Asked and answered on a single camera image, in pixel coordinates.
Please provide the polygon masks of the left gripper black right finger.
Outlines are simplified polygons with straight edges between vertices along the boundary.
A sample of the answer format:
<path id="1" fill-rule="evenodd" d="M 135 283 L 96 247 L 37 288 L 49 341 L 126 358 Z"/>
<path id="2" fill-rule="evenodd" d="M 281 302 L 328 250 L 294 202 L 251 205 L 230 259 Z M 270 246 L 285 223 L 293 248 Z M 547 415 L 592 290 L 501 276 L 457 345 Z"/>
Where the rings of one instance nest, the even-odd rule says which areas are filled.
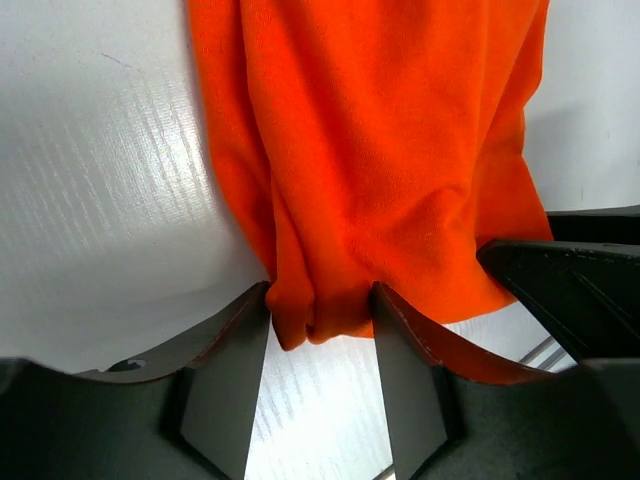
<path id="1" fill-rule="evenodd" d="M 637 360 L 546 372 L 467 341 L 385 284 L 370 304 L 398 478 L 638 477 Z"/>

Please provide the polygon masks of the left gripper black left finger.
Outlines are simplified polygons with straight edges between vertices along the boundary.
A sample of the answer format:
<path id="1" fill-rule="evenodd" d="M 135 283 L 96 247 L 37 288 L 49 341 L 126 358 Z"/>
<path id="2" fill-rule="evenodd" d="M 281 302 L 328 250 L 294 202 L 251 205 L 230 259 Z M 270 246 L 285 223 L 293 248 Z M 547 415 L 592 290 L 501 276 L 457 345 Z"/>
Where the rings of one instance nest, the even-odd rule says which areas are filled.
<path id="1" fill-rule="evenodd" d="M 269 335 L 267 286 L 109 369 L 1 362 L 5 479 L 241 479 Z"/>

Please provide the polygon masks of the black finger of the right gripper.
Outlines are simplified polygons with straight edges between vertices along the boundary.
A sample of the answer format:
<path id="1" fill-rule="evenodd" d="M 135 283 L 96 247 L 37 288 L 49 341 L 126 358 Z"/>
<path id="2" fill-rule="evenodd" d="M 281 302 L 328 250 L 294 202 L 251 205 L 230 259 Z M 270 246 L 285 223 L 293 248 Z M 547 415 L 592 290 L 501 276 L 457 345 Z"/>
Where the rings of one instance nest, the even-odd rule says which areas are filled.
<path id="1" fill-rule="evenodd" d="M 639 247 L 493 241 L 478 260 L 577 362 L 639 356 Z"/>
<path id="2" fill-rule="evenodd" d="M 556 241 L 638 245 L 640 206 L 548 212 Z"/>

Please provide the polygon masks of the orange t shirt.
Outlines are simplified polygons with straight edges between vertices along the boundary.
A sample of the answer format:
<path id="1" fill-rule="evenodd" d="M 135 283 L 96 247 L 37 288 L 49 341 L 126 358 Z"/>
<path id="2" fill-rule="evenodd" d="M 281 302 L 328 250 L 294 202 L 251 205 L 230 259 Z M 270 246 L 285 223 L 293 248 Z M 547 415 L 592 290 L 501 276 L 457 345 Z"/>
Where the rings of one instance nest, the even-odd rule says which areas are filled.
<path id="1" fill-rule="evenodd" d="M 373 333 L 375 283 L 460 376 L 540 378 L 449 325 L 513 298 L 477 260 L 548 241 L 523 157 L 545 1 L 190 1 L 220 190 L 269 278 L 282 348 Z"/>

